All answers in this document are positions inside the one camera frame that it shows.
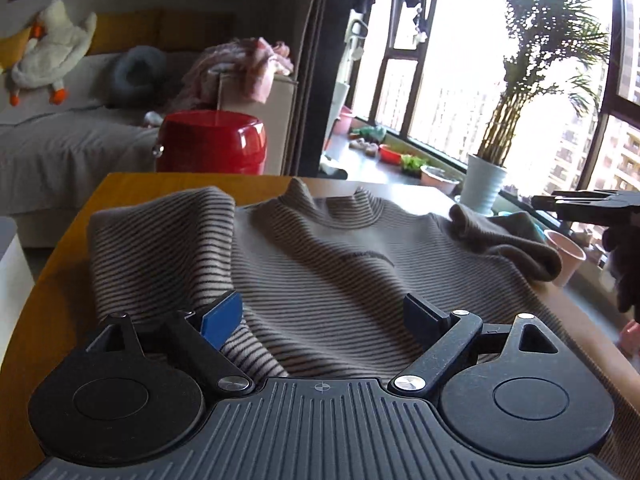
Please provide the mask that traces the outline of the person's right hand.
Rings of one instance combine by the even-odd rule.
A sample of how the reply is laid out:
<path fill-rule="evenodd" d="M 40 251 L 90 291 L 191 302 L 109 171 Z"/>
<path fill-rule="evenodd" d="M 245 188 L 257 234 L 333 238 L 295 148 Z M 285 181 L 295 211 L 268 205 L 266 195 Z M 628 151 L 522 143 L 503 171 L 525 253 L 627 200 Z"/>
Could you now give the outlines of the person's right hand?
<path fill-rule="evenodd" d="M 639 321 L 640 242 L 638 226 L 611 226 L 603 235 L 620 312 L 634 311 Z"/>

